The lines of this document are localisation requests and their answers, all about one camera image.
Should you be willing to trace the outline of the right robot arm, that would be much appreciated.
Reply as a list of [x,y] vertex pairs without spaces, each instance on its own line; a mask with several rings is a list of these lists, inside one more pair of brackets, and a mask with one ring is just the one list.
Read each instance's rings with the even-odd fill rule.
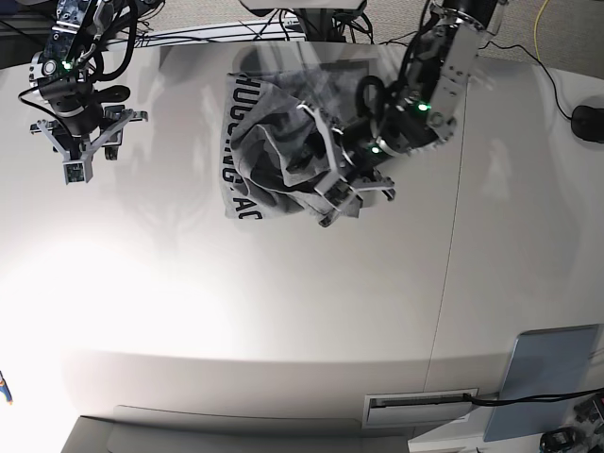
[[145,122],[144,110],[126,107],[130,90],[116,84],[133,57],[138,25],[161,1],[59,1],[57,20],[43,50],[34,55],[29,89],[19,101],[45,113],[32,124],[62,157],[66,183],[92,179],[95,153],[118,157],[124,129]]

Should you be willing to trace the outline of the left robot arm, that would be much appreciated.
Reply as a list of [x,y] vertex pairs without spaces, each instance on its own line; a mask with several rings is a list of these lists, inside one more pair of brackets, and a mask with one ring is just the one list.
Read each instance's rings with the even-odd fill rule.
[[478,49],[497,34],[506,6],[497,0],[426,2],[396,80],[364,77],[355,92],[358,119],[343,129],[320,109],[299,104],[313,119],[329,164],[313,187],[328,205],[320,226],[330,226],[365,193],[394,200],[394,182],[379,165],[453,136]]

